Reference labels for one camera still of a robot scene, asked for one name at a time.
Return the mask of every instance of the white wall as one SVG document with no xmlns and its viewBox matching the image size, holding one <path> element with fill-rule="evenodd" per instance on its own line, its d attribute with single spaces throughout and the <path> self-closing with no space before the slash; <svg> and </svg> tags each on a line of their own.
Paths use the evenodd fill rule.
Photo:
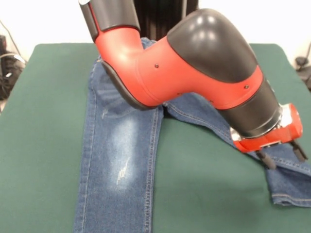
<svg viewBox="0 0 311 233">
<path fill-rule="evenodd" d="M 224 14 L 249 43 L 279 44 L 292 64 L 311 41 L 310 0 L 201 0 L 204 7 Z M 0 19 L 26 59 L 39 43 L 92 42 L 78 0 L 0 0 Z"/>
</svg>

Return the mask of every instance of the jeans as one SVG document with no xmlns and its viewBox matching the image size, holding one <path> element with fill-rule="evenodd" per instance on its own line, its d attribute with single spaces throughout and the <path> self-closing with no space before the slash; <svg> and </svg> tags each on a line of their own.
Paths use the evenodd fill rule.
<svg viewBox="0 0 311 233">
<path fill-rule="evenodd" d="M 142 39 L 144 48 L 153 43 Z M 153 110 L 136 110 L 115 89 L 100 57 L 96 60 L 88 83 L 75 233 L 152 232 L 155 158 L 164 109 L 180 121 L 213 130 L 234 147 L 229 125 L 203 97 L 184 94 Z M 310 166 L 299 163 L 287 144 L 265 152 L 278 166 L 266 169 L 273 203 L 311 207 Z M 258 159 L 254 153 L 249 156 Z"/>
</svg>

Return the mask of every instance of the jeans seam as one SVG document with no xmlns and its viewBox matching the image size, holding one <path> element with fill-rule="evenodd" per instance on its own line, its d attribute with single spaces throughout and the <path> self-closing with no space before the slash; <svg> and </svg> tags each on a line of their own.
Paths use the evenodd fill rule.
<svg viewBox="0 0 311 233">
<path fill-rule="evenodd" d="M 173 109 L 175 112 L 177 112 L 177 113 L 179 113 L 179 114 L 181 114 L 181 115 L 183 115 L 184 117 L 187 117 L 187 118 L 189 118 L 189 119 L 196 120 L 196 121 L 199 121 L 199 122 L 202 122 L 202 123 L 206 124 L 208 127 L 212 128 L 212 129 L 214 129 L 214 130 L 216 130 L 217 132 L 221 133 L 223 136 L 225 136 L 226 138 L 228 138 L 228 139 L 230 140 L 230 137 L 229 137 L 224 131 L 221 131 L 221 130 L 217 129 L 217 128 L 214 127 L 213 125 L 210 125 L 210 124 L 209 124 L 208 122 L 206 122 L 205 120 L 203 120 L 203 119 L 201 119 L 201 118 L 198 118 L 198 117 L 195 117 L 195 116 L 192 116 L 192 115 L 190 115 L 190 114 L 187 114 L 187 113 L 181 111 L 180 109 L 178 109 L 178 108 L 177 108 L 175 105 L 173 105 L 172 103 L 168 103 L 168 105 L 169 105 L 170 107 L 172 107 L 172 109 Z"/>
<path fill-rule="evenodd" d="M 90 77 L 90 86 L 91 86 L 91 90 L 92 90 L 92 94 L 94 96 L 94 112 L 93 112 L 93 120 L 95 121 L 95 117 L 96 117 L 96 94 L 95 94 L 95 90 L 93 87 L 93 74 L 94 74 L 94 70 L 96 67 L 97 63 L 95 64 L 93 70 L 92 70 L 92 74 Z M 91 146 L 90 146 L 90 150 L 88 152 L 90 152 L 90 157 L 89 157 L 89 163 L 88 163 L 88 170 L 87 170 L 87 179 L 86 179 L 86 195 L 85 195 L 85 200 L 84 200 L 84 206 L 83 206 L 83 220 L 82 220 L 82 231 L 81 233 L 84 232 L 84 227 L 85 227 L 85 221 L 86 221 L 86 204 L 87 204 L 87 191 L 88 191 L 88 180 L 89 180 L 89 172 L 90 172 L 90 167 L 91 167 L 91 160 L 92 160 L 92 154 L 93 154 L 93 146 L 94 146 L 94 133 L 95 133 L 95 122 L 93 122 L 91 124 L 91 131 L 92 131 L 92 136 L 91 136 Z"/>
<path fill-rule="evenodd" d="M 292 168 L 296 168 L 298 169 L 299 171 L 301 172 L 306 172 L 307 174 L 306 175 L 310 175 L 311 174 L 311 170 L 306 168 L 306 167 L 301 167 L 301 164 L 299 163 L 295 163 L 293 162 L 292 160 L 287 160 L 287 159 L 282 159 L 282 158 L 277 158 L 277 157 L 274 157 L 274 156 L 271 156 L 271 158 L 280 163 L 280 164 L 283 164 L 285 166 L 288 166 L 288 167 L 292 167 Z"/>
<path fill-rule="evenodd" d="M 275 194 L 272 194 L 272 197 L 275 198 L 275 197 L 284 197 L 284 198 L 289 198 L 293 201 L 311 201 L 311 199 L 301 199 L 301 198 L 293 198 L 292 196 L 288 195 L 288 194 L 283 194 L 283 193 L 275 193 Z"/>
<path fill-rule="evenodd" d="M 149 159 L 147 169 L 147 181 L 146 181 L 146 197 L 145 197 L 145 220 L 144 220 L 144 233 L 151 232 L 151 215 L 152 215 L 152 194 L 153 194 L 153 176 L 154 176 L 154 158 L 155 158 L 155 144 L 156 144 L 156 132 L 158 124 L 158 109 L 155 110 L 154 120 L 152 125 L 152 133 L 150 138 L 149 147 Z"/>
</svg>

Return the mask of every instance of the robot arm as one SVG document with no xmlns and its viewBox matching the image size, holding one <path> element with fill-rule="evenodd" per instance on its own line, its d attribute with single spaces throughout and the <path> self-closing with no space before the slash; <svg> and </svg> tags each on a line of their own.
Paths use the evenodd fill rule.
<svg viewBox="0 0 311 233">
<path fill-rule="evenodd" d="M 241 152 L 291 143 L 300 161 L 307 159 L 295 139 L 303 129 L 292 104 L 280 105 L 256 57 L 234 25 L 219 12 L 199 9 L 147 49 L 131 0 L 79 0 L 103 66 L 133 107 L 148 110 L 184 93 L 205 97 L 231 126 Z"/>
</svg>

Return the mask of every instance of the green cloth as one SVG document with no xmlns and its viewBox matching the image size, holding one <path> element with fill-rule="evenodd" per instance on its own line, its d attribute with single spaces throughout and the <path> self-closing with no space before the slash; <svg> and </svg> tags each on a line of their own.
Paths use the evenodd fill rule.
<svg viewBox="0 0 311 233">
<path fill-rule="evenodd" d="M 299 141 L 311 155 L 309 92 L 280 47 L 252 48 L 279 101 L 297 106 Z M 0 233 L 72 232 L 87 80 L 97 56 L 93 44 L 35 48 L 0 116 Z M 311 209 L 272 205 L 259 163 L 207 129 L 165 119 L 153 219 L 154 233 L 308 233 Z"/>
</svg>

